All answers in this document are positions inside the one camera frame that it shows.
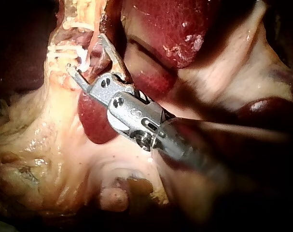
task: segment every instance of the moist tissue surface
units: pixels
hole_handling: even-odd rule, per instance
[[[168,204],[151,154],[117,135],[106,110],[65,70],[70,62],[92,80],[108,65],[97,40],[107,2],[60,0],[57,26],[44,52],[43,85],[1,101],[0,212],[5,216],[64,217],[84,205],[121,212],[143,210],[151,202]],[[193,2],[194,8],[186,7]],[[289,101],[293,112],[293,71],[266,41],[264,2],[257,1],[205,50],[206,15],[213,14],[213,3],[218,4],[165,0],[155,11],[147,1],[123,1],[124,61],[137,88],[176,116],[193,119],[208,117],[205,106],[242,115],[259,115],[268,106],[272,115]],[[175,9],[179,13],[169,13]],[[173,30],[180,31],[179,38]],[[14,79],[0,75],[7,83]],[[276,99],[283,103],[274,104]],[[144,202],[139,206],[137,196]]]

